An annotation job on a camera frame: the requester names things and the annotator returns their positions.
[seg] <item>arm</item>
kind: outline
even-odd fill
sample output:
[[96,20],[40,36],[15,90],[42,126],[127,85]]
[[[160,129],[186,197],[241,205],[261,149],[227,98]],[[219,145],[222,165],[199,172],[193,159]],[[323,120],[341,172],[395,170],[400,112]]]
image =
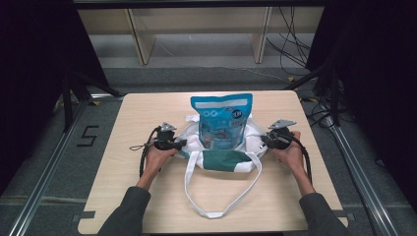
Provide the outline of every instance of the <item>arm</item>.
[[[300,140],[300,132],[292,132]],[[287,149],[274,148],[276,161],[289,168],[301,193],[300,206],[306,217],[309,235],[350,235],[346,227],[333,214],[325,198],[316,193],[304,169],[301,148],[294,142]]]
[[142,222],[150,200],[150,185],[168,157],[176,152],[177,149],[159,150],[154,146],[150,147],[142,178],[135,187],[127,190],[121,205],[110,214],[97,235],[142,234]]

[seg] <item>white bag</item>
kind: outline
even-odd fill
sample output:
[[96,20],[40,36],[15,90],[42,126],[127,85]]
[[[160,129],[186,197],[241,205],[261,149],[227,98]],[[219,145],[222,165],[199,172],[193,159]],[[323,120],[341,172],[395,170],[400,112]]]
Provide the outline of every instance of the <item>white bag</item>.
[[[185,193],[195,210],[207,218],[220,218],[230,212],[254,187],[262,172],[260,158],[268,150],[261,140],[261,135],[266,132],[259,127],[250,117],[247,121],[244,133],[244,141],[236,149],[206,149],[199,140],[198,116],[194,117],[196,122],[189,125],[176,141],[187,140],[187,145],[179,151],[176,156],[189,159],[185,173]],[[195,166],[198,165],[206,170],[228,171],[228,172],[251,172],[255,167],[258,175],[253,183],[225,211],[205,212],[199,208],[191,199],[188,187]]]

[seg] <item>printed number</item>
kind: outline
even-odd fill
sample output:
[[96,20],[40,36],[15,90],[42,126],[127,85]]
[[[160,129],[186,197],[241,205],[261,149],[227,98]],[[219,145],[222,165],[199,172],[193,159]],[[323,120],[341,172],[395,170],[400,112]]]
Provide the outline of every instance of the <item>printed number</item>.
[[97,138],[97,136],[88,136],[86,135],[87,130],[89,128],[98,128],[98,126],[86,126],[84,129],[83,135],[81,136],[82,139],[91,139],[91,142],[88,145],[77,145],[77,147],[92,147],[94,145],[94,141]]

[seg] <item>table top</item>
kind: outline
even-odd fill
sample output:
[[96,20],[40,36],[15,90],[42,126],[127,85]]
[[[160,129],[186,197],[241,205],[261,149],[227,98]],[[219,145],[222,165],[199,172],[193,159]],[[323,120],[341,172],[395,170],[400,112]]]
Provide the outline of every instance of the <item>table top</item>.
[[[301,132],[301,142],[311,158],[316,190],[323,194],[333,210],[342,210],[334,186],[317,147],[307,118],[294,91],[220,91],[134,93],[125,96],[104,152],[85,211],[95,211],[94,218],[83,218],[82,234],[95,234],[116,209],[130,186],[139,179],[142,150],[129,147],[145,143],[153,128],[166,121],[178,128],[189,124],[186,115],[197,112],[191,107],[193,95],[227,95],[250,92],[254,96],[253,120],[265,130],[278,119],[296,121],[290,130]],[[150,188],[152,195],[144,219],[144,233],[196,232],[273,232],[307,229],[298,204],[301,195],[295,179],[277,164],[270,151],[261,159],[263,172],[252,191],[221,219],[201,217],[184,192],[187,160],[171,157]],[[190,195],[205,211],[223,211],[254,180],[252,173],[206,171],[196,167]],[[341,218],[347,225],[347,219]]]

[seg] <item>black sleeve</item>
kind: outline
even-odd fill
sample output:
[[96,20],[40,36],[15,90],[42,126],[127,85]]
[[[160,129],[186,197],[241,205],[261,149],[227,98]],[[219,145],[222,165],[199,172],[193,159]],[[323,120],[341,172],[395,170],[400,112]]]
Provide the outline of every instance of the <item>black sleeve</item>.
[[139,187],[130,187],[122,204],[110,214],[97,235],[141,235],[142,221],[149,200],[148,191]]
[[350,235],[347,228],[333,214],[321,194],[309,194],[300,200],[309,227],[309,235]]

